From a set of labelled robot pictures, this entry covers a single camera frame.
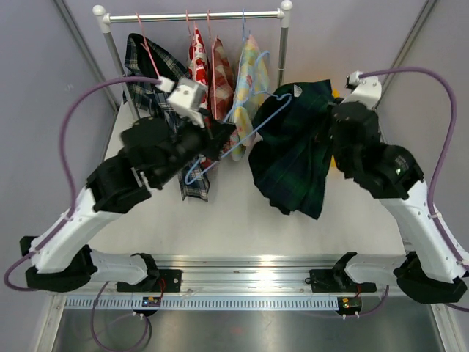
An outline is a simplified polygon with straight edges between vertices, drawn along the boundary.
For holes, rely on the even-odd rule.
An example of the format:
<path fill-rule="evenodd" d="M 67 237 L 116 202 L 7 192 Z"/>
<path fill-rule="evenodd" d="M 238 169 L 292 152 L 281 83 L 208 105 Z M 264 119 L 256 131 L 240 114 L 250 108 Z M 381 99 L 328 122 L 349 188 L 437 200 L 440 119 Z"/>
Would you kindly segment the red white floral skirt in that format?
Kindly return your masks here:
<path fill-rule="evenodd" d="M 188 70 L 194 81 L 207 86 L 209 83 L 207 52 L 198 26 L 195 25 L 193 29 L 188 52 Z"/>

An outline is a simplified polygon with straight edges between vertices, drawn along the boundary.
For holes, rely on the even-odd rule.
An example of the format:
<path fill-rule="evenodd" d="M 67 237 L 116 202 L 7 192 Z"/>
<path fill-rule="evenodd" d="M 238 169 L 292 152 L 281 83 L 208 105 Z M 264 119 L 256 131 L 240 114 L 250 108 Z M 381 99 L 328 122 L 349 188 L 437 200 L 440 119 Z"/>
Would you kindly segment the navy plaid skirt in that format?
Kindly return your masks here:
<path fill-rule="evenodd" d="M 151 48 L 160 76 L 167 77 L 172 81 L 179 81 L 180 78 L 191 77 L 189 70 L 166 51 L 166 49 L 149 39 L 147 39 L 147 42 Z M 125 67 L 128 69 L 127 75 L 157 78 L 147 52 L 141 45 L 142 43 L 141 34 L 131 33 L 128 35 L 125 52 Z M 167 93 L 162 92 L 152 84 L 144 82 L 129 83 L 128 89 L 131 99 L 138 109 L 148 111 L 154 117 L 163 118 L 174 133 L 179 131 L 183 125 L 183 121 L 167 102 L 169 96 Z M 184 184 L 185 174 L 194 164 L 195 162 L 191 161 L 189 165 L 178 173 L 181 197 L 182 199 L 193 197 L 206 202 L 210 190 L 210 181 L 207 176 L 202 176 L 192 185 L 187 186 Z M 199 176 L 201 173 L 202 168 L 196 166 L 190 178 Z"/>

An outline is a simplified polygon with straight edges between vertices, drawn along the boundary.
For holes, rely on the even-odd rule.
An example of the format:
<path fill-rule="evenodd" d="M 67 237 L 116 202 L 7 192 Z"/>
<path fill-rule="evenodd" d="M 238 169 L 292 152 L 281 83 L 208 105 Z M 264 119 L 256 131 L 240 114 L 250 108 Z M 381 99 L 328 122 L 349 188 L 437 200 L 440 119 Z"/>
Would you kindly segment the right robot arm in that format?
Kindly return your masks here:
<path fill-rule="evenodd" d="M 333 283 L 340 290 L 356 284 L 397 286 L 421 304 L 455 304 L 467 292 L 468 270 L 451 252 L 456 241 L 443 240 L 426 196 L 424 173 L 410 151 L 380 140 L 378 116 L 359 102 L 330 110 L 333 157 L 344 177 L 353 180 L 394 217 L 404 255 L 375 257 L 346 253 L 335 265 Z"/>

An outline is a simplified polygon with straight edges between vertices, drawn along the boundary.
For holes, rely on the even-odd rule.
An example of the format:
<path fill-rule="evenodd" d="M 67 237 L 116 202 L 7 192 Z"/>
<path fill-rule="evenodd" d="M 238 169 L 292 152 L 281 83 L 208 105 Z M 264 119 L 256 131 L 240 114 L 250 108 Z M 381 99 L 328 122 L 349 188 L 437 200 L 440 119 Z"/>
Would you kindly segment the light blue hanger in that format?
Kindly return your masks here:
<path fill-rule="evenodd" d="M 256 40 L 251 33 L 245 28 L 247 12 L 242 11 L 242 48 L 240 58 L 236 68 L 236 85 L 234 89 L 234 100 L 231 109 L 224 118 L 224 122 L 232 123 L 232 114 L 235 109 L 250 98 L 255 96 L 254 90 L 257 89 L 258 83 L 261 81 L 259 76 L 265 70 L 263 62 L 264 56 L 268 55 L 268 51 L 260 52 Z"/>

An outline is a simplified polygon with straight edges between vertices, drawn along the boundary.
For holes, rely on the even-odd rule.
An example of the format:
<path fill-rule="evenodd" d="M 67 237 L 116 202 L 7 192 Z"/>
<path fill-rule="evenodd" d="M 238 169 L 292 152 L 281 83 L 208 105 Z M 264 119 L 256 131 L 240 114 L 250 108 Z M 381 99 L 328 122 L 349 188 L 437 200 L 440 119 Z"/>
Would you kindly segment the dark green plaid skirt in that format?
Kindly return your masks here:
<path fill-rule="evenodd" d="M 248 156 L 254 185 L 284 215 L 320 217 L 333 157 L 328 136 L 333 104 L 328 79 L 285 84 L 252 121 L 261 137 Z"/>

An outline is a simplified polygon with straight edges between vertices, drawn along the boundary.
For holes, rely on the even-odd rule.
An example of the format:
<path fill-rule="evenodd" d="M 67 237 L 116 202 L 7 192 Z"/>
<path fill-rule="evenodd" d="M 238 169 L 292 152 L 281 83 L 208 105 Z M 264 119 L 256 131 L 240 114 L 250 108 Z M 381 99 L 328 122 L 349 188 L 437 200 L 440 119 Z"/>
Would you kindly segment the red beige checked skirt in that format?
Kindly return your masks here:
<path fill-rule="evenodd" d="M 214 42 L 215 84 L 217 121 L 223 121 L 233 104 L 235 77 L 224 50 L 223 43 L 216 37 Z M 213 116 L 212 81 L 209 86 L 210 108 Z"/>

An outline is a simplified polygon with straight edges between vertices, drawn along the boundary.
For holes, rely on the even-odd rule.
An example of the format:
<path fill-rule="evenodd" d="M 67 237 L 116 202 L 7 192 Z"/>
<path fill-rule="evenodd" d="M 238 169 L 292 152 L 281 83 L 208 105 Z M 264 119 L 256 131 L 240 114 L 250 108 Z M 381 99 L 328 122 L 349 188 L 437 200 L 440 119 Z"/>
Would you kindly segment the pastel floral skirt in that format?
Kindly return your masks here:
<path fill-rule="evenodd" d="M 263 94 L 269 88 L 267 66 L 259 45 L 252 34 L 244 42 L 237 71 L 237 84 L 227 122 L 236 126 L 229 139 L 229 156 L 240 161 L 256 138 L 254 117 L 265 101 Z"/>

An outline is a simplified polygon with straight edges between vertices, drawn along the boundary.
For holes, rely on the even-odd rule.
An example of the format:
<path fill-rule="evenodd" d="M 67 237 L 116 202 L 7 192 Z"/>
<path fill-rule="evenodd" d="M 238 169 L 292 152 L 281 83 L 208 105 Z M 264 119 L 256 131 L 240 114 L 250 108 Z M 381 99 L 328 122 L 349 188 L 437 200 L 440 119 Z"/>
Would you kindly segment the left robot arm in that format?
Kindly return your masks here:
<path fill-rule="evenodd" d="M 214 121 L 210 129 L 186 122 L 172 133 L 161 118 L 144 117 L 121 132 L 122 149 L 88 176 L 75 209 L 58 220 L 60 229 L 46 245 L 45 236 L 25 236 L 21 250 L 31 257 L 26 284 L 32 290 L 68 293 L 90 282 L 116 282 L 117 291 L 164 289 L 153 256 L 106 254 L 88 242 L 111 222 L 161 190 L 198 155 L 216 159 L 235 126 Z"/>

